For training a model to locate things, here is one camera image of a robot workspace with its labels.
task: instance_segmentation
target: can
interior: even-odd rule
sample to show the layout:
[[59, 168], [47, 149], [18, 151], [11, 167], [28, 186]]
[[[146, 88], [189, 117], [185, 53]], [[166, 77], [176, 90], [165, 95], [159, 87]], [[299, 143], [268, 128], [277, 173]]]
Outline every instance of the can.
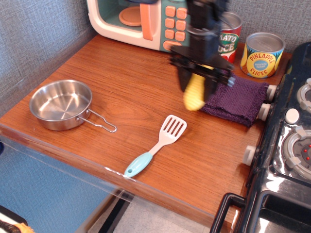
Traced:
[[222, 23], [222, 30], [219, 36], [220, 44], [218, 53], [228, 62], [233, 63], [238, 47], [242, 29], [241, 18], [232, 12], [224, 12], [223, 18], [227, 23]]
[[275, 74], [285, 48], [285, 41], [272, 33], [253, 33], [246, 38], [241, 59], [242, 71], [255, 78]]

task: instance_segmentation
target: spatula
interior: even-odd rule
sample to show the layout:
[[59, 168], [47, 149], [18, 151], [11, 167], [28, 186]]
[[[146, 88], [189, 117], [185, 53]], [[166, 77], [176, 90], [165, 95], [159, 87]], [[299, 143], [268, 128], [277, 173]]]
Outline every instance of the spatula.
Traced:
[[174, 115], [169, 115], [160, 130], [158, 143], [149, 151], [137, 157], [125, 170], [125, 176], [133, 177], [140, 173], [152, 157], [165, 145], [174, 143], [185, 131], [187, 123]]

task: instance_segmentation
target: purple towel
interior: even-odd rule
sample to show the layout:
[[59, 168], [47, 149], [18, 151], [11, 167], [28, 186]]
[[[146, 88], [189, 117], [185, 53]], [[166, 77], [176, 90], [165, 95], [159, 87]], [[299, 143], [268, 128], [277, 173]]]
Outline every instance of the purple towel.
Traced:
[[211, 115], [250, 127], [266, 98], [268, 83], [238, 77], [233, 87], [218, 84], [216, 92], [201, 109]]

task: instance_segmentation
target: orange button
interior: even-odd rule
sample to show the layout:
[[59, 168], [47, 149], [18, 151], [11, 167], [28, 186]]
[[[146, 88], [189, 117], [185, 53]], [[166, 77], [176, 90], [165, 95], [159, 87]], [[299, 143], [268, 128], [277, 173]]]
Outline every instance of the orange button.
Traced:
[[184, 20], [176, 21], [176, 29], [180, 31], [184, 31], [186, 29], [186, 22]]
[[175, 39], [178, 41], [184, 41], [186, 38], [186, 33], [184, 32], [176, 32]]
[[176, 16], [177, 18], [185, 19], [187, 17], [187, 9], [182, 7], [178, 8]]
[[168, 17], [174, 17], [175, 11], [176, 11], [176, 8], [174, 6], [167, 6], [165, 8], [165, 15]]
[[168, 39], [174, 39], [175, 32], [171, 29], [166, 29], [165, 30], [165, 37]]
[[171, 50], [171, 46], [173, 46], [173, 45], [181, 46], [181, 44], [180, 44], [179, 42], [175, 42], [175, 41], [169, 41], [169, 40], [167, 40], [167, 41], [164, 41], [164, 43], [163, 43], [163, 47], [164, 47], [166, 50], [168, 50], [168, 51]]
[[175, 27], [175, 20], [172, 18], [166, 18], [165, 19], [165, 27], [174, 28]]

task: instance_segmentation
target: gray wall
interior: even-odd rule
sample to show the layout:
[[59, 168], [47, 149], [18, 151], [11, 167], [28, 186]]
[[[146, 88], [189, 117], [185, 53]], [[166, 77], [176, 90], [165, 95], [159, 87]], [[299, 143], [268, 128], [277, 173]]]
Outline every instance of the gray wall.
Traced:
[[95, 34], [86, 0], [1, 0], [0, 116]]
[[269, 32], [280, 35], [285, 51], [311, 41], [310, 0], [229, 0], [228, 11], [243, 21], [240, 41], [251, 33]]
[[[279, 34], [285, 50], [311, 40], [305, 0], [231, 0], [243, 20], [240, 40]], [[0, 0], [0, 116], [53, 73], [94, 35], [86, 0]]]

